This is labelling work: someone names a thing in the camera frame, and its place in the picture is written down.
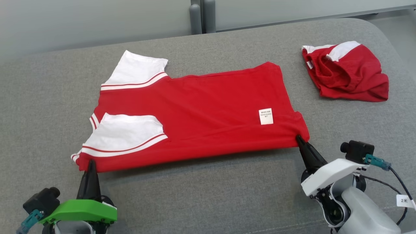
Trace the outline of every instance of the gray floor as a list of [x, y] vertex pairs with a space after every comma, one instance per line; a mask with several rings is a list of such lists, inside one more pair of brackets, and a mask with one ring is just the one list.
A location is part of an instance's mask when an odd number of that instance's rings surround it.
[[376, 25], [389, 39], [416, 80], [416, 10], [357, 17]]

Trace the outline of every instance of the red stripe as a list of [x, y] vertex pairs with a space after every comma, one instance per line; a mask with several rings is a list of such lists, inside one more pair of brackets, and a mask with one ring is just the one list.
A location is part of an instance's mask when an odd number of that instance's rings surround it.
[[94, 118], [92, 116], [90, 118], [92, 120], [92, 123], [94, 124], [94, 129], [97, 129], [97, 125], [95, 124]]
[[163, 136], [163, 135], [164, 135], [164, 133], [159, 134], [159, 135], [157, 135], [157, 136], [155, 136], [155, 137], [150, 138], [149, 140], [147, 140], [146, 142], [144, 142], [143, 144], [141, 144], [141, 145], [139, 145], [139, 146], [136, 146], [136, 147], [131, 148], [131, 149], [126, 149], [126, 150], [115, 150], [115, 151], [111, 151], [111, 150], [110, 150], [110, 151], [108, 151], [108, 150], [99, 150], [99, 149], [95, 149], [95, 148], [93, 148], [93, 147], [89, 147], [89, 146], [83, 146], [82, 148], [93, 149], [93, 150], [95, 150], [95, 151], [99, 151], [99, 152], [124, 152], [124, 151], [129, 151], [129, 150], [132, 150], [132, 149], [135, 149], [135, 148], [139, 148], [140, 146], [142, 146], [142, 145], [144, 145], [144, 144], [148, 143], [149, 141], [151, 141], [151, 140], [153, 140], [153, 139], [155, 139], [155, 138], [157, 138], [157, 137]]
[[146, 82], [144, 82], [144, 83], [139, 83], [139, 84], [122, 84], [122, 85], [106, 85], [106, 84], [103, 84], [103, 85], [101, 85], [101, 87], [108, 87], [108, 86], [125, 86], [125, 85], [144, 85], [144, 84], [146, 84], [146, 83], [149, 83], [151, 80], [153, 80], [153, 78], [155, 78], [156, 76], [158, 76], [158, 75], [160, 75], [160, 74], [162, 74], [162, 73], [165, 73], [165, 72], [160, 72], [160, 73], [158, 73], [158, 74], [154, 75], [152, 78], [150, 78], [150, 80], [148, 80], [148, 81], [146, 81]]

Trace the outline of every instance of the gray fabric surface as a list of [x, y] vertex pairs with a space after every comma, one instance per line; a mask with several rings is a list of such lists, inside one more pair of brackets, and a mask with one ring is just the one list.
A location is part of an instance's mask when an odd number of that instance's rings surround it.
[[[387, 102], [320, 98], [307, 74], [302, 45], [356, 40], [380, 59], [390, 78]], [[69, 158], [91, 134], [88, 121], [100, 84], [125, 50], [169, 59], [172, 77], [238, 70], [266, 61], [281, 66], [293, 108], [309, 127], [311, 143], [328, 160], [343, 157], [351, 139], [372, 143], [415, 191], [416, 85], [390, 42], [374, 25], [334, 19], [206, 35], [49, 52], [0, 66], [0, 181], [2, 233], [26, 217], [23, 202], [44, 187], [73, 199], [82, 173]], [[321, 208], [302, 192], [304, 165], [297, 148], [176, 162], [100, 175], [103, 194], [119, 211], [111, 234], [328, 233]], [[400, 188], [392, 173], [366, 175]], [[394, 220], [395, 193], [368, 182], [366, 192]], [[409, 210], [403, 231], [416, 229]], [[32, 233], [40, 233], [37, 225]]]

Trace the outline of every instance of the red and white clothing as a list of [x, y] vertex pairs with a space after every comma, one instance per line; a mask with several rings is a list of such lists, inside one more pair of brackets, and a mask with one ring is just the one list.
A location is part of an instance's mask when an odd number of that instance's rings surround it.
[[322, 97], [382, 102], [389, 79], [376, 56], [356, 41], [339, 45], [302, 46], [308, 73]]
[[296, 147], [309, 139], [280, 67], [172, 79], [166, 59], [126, 51], [90, 118], [91, 137], [72, 159], [98, 172], [201, 157]]

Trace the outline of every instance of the red fabric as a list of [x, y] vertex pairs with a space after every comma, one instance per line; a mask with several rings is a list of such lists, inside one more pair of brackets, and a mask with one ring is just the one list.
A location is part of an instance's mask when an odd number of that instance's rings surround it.
[[389, 97], [389, 79], [381, 72], [376, 56], [364, 45], [349, 51], [339, 61], [326, 57], [336, 45], [307, 53], [302, 50], [309, 76], [322, 97], [345, 98], [368, 102], [382, 102]]
[[[259, 110], [272, 109], [273, 124], [260, 124]], [[297, 147], [295, 136], [309, 139], [295, 112], [280, 67], [267, 62], [252, 69], [209, 75], [169, 76], [141, 88], [102, 90], [94, 114], [153, 115], [168, 136], [144, 150], [114, 157], [81, 153], [86, 170], [94, 159], [108, 172], [236, 152]]]

